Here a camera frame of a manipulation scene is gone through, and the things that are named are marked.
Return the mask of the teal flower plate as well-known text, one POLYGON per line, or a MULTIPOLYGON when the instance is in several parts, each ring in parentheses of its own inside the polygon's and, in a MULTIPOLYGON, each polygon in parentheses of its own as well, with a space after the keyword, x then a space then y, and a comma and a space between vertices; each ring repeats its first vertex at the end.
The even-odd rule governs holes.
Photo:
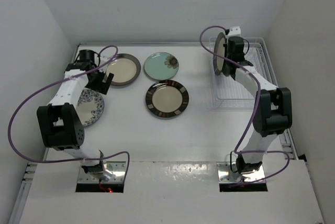
POLYGON ((147 57, 144 70, 154 80, 168 80, 176 75, 179 69, 178 59, 168 52, 156 52, 147 57))

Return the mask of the grey rim plate front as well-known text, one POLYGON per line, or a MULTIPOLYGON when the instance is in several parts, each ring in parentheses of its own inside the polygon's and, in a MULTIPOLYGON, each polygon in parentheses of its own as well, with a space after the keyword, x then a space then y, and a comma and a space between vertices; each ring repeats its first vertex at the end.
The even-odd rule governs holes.
POLYGON ((226 35, 223 32, 219 33, 214 45, 213 52, 214 74, 220 75, 222 73, 222 68, 224 65, 223 57, 226 56, 226 35))

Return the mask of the brown patterned rim plate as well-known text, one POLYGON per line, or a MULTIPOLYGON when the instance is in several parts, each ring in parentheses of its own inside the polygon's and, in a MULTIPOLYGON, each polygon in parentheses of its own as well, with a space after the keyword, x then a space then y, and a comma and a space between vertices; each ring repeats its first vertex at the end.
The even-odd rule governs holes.
POLYGON ((147 109, 157 117, 170 119, 180 115, 189 104, 189 93, 175 80, 158 81, 145 95, 147 109))

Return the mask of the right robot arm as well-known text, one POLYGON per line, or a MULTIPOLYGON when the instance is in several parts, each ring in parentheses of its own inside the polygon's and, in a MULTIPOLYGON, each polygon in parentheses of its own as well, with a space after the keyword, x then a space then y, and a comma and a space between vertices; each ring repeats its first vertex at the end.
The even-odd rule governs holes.
POLYGON ((291 91, 267 81, 245 59, 244 39, 238 36, 228 39, 222 72, 241 84, 255 99, 252 116, 247 124, 247 129, 253 127, 252 135, 246 146, 239 151, 247 133, 245 130, 234 150, 238 155, 236 172, 251 173, 260 168, 263 156, 277 136, 292 126, 291 91))

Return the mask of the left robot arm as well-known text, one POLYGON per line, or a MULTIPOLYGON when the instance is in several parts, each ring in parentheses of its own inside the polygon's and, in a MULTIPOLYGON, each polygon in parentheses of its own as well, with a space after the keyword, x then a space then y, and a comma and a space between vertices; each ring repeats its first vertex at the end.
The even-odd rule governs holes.
POLYGON ((84 127, 76 112, 81 93, 88 89, 107 94, 113 74, 97 70, 95 60, 100 56, 92 50, 81 50, 79 57, 65 70, 63 82, 54 98, 37 109, 43 144, 79 159, 86 174, 99 182, 114 177, 112 167, 102 160, 102 151, 85 140, 84 127))

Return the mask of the grey rim beige plate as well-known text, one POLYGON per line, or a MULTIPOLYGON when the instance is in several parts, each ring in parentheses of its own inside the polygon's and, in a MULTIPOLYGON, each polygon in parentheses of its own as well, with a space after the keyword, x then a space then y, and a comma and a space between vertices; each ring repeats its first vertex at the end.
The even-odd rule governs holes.
POLYGON ((137 79, 140 72, 141 64, 136 57, 131 54, 120 53, 107 66, 104 81, 107 81, 109 74, 113 74, 111 85, 129 85, 137 79))

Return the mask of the blue floral white plate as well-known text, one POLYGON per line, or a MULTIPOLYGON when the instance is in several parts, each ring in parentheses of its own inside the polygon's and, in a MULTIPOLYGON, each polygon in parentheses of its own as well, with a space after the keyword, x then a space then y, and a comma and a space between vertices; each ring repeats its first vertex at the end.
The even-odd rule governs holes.
POLYGON ((104 107, 104 99, 100 93, 84 89, 76 106, 76 112, 83 127, 96 123, 102 116, 104 107))

